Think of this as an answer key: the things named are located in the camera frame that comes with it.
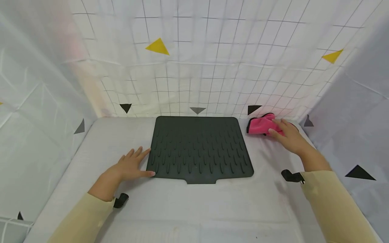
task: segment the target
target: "gray triangle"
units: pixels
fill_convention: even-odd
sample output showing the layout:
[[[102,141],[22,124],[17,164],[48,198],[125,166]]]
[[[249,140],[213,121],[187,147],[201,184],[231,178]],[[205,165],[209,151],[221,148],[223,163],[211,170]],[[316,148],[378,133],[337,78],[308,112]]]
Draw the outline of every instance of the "gray triangle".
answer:
[[[190,107],[190,109],[192,109],[192,111],[194,111],[197,115],[202,112],[203,110],[205,110],[206,108],[202,108],[202,107]]]
[[[84,122],[84,119],[82,119],[81,124],[78,126],[78,128],[74,132],[74,134],[83,133],[83,132],[85,132],[85,122]]]
[[[309,115],[307,115],[307,119],[304,122],[304,127],[313,127],[313,126],[314,126],[314,124],[309,119]]]
[[[19,214],[18,214],[18,219],[19,219],[19,220],[24,220],[24,219],[23,219],[23,216],[22,216],[22,213],[21,213],[20,211],[19,211]]]

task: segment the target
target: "black triangle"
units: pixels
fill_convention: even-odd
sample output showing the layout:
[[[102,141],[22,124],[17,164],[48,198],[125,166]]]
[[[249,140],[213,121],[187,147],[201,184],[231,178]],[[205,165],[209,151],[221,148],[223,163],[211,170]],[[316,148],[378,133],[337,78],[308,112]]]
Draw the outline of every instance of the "black triangle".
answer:
[[[120,104],[120,106],[123,108],[123,110],[128,113],[130,110],[132,104]]]
[[[307,119],[304,122],[304,127],[313,127],[313,126],[314,126],[314,124],[309,119],[309,115],[307,115]]]
[[[23,219],[23,216],[22,216],[22,213],[21,213],[20,211],[19,211],[19,214],[18,214],[18,219],[19,219],[19,220],[24,220],[24,219]]]
[[[369,173],[367,173],[366,170],[364,170],[359,165],[355,166],[354,169],[352,169],[346,175],[346,177],[352,177],[352,178],[358,178],[358,179],[366,179],[366,180],[376,180]]]
[[[84,122],[84,119],[82,119],[81,124],[78,126],[78,128],[74,132],[74,134],[83,133],[83,132],[85,132],[85,122]]]
[[[198,115],[200,112],[202,112],[206,108],[203,108],[203,107],[190,107],[190,109],[192,109],[192,111],[194,111]]]
[[[247,115],[250,115],[254,111],[256,111],[258,108],[260,108],[261,105],[249,105],[247,108]]]

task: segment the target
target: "black clip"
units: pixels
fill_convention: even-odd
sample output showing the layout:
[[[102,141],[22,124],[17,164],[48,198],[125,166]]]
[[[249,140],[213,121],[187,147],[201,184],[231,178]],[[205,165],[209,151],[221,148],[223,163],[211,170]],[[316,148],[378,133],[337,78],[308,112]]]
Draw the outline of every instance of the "black clip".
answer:
[[[287,182],[301,182],[302,184],[305,182],[300,172],[292,174],[289,170],[283,170],[281,175]]]
[[[128,195],[125,193],[121,193],[120,197],[115,199],[114,208],[122,208],[127,200]]]

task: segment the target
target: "black line grid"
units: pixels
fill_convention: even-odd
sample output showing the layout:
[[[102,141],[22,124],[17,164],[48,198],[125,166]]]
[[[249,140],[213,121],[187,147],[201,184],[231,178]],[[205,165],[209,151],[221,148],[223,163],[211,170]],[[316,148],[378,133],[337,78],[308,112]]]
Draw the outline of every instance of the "black line grid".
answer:
[[[298,119],[363,44],[355,36],[371,28],[382,1],[327,6],[339,19],[318,14],[323,3],[310,0],[137,0],[127,15],[131,4],[92,2],[72,13],[89,53],[83,61],[107,70],[96,85],[113,115],[196,115],[190,107],[203,107],[198,116]],[[170,56],[144,49],[159,37]],[[343,48],[339,63],[321,58]],[[120,103],[133,104],[128,114]],[[248,116],[248,105],[262,107]]]

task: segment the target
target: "pink microfiber towel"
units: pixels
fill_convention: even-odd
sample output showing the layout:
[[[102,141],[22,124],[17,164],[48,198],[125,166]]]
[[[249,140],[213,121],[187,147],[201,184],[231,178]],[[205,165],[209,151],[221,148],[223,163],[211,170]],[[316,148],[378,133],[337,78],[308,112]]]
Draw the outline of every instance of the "pink microfiber towel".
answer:
[[[269,129],[276,130],[279,134],[284,135],[284,132],[274,123],[275,119],[273,113],[267,113],[260,118],[251,118],[247,125],[246,132],[248,134],[264,134],[270,135]]]

